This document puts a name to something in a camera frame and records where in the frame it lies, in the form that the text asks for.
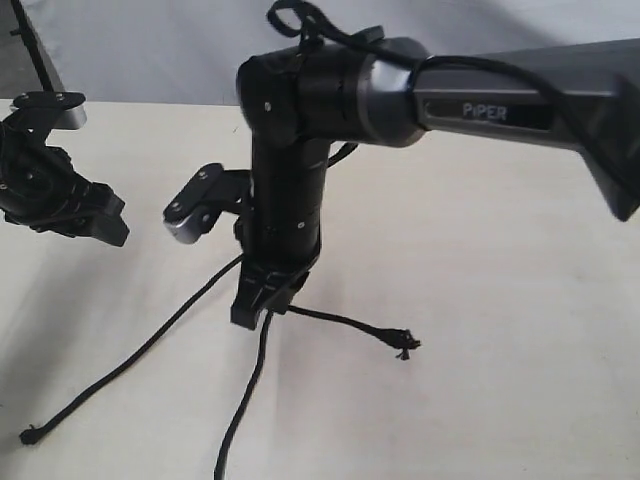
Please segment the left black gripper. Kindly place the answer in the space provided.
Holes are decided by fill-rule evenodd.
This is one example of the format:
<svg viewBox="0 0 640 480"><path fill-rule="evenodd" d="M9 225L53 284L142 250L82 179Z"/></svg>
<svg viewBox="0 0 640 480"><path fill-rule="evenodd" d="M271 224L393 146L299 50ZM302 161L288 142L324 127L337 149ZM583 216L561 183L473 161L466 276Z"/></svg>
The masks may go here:
<svg viewBox="0 0 640 480"><path fill-rule="evenodd" d="M119 216L124 205L109 185L78 174L64 149L1 126L1 210L7 222L122 247L129 236Z"/></svg>

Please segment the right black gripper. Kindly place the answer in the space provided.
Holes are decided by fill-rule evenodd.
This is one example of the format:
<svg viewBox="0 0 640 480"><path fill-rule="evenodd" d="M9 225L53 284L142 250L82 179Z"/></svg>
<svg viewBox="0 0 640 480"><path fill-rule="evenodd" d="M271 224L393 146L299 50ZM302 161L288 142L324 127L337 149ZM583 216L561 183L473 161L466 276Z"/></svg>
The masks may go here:
<svg viewBox="0 0 640 480"><path fill-rule="evenodd" d="M276 146L252 137L250 211L242 217L243 259L230 310L232 324L255 330L270 302L270 311L285 314L304 286L321 249L320 211L330 146L329 140L313 138ZM299 271L304 272L280 288L277 272Z"/></svg>

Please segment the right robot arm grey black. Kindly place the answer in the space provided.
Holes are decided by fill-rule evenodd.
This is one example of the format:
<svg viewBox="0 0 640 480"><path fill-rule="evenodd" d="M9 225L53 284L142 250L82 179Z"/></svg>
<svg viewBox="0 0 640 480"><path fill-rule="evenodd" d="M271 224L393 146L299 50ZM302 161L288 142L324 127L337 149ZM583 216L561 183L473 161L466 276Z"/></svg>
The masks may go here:
<svg viewBox="0 0 640 480"><path fill-rule="evenodd" d="M409 38L312 41L246 60L236 93L252 160L231 320L248 329L287 310L319 256L335 141L404 148L435 130L573 150L617 219L639 206L639 91L617 73L431 57Z"/></svg>

